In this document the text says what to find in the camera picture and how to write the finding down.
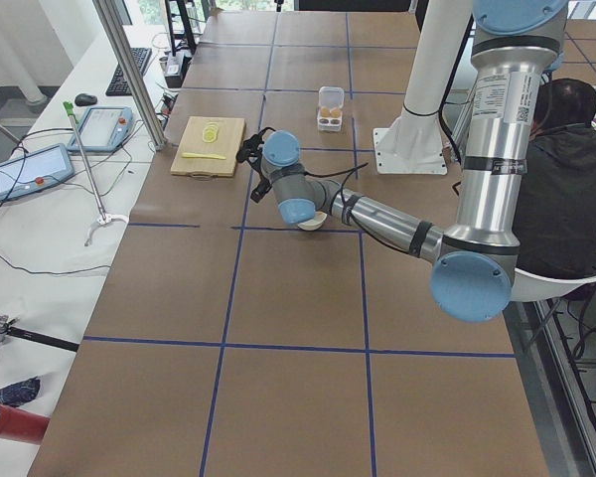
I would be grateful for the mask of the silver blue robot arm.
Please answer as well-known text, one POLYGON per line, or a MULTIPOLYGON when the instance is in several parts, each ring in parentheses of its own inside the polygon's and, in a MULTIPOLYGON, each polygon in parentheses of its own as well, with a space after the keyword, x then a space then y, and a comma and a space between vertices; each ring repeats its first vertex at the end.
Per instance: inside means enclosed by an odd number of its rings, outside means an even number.
POLYGON ((442 98, 462 40, 472 35, 477 77, 453 226, 440 229, 335 181, 308 179, 298 139, 279 130, 257 148, 256 168, 283 221, 336 217, 428 261, 431 294, 447 314, 467 322, 499 315, 516 298, 513 219, 540 78, 561 52, 567 10, 563 1, 429 3, 401 115, 374 134, 375 162, 381 173, 440 170, 442 98))

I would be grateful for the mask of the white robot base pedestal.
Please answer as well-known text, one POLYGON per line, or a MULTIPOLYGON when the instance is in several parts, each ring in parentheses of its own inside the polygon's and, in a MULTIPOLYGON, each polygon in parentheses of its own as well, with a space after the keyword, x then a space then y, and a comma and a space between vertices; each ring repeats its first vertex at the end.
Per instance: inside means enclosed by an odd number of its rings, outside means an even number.
POLYGON ((380 174, 447 173, 440 108, 472 11, 471 0, 428 2, 401 114, 373 131, 380 174))

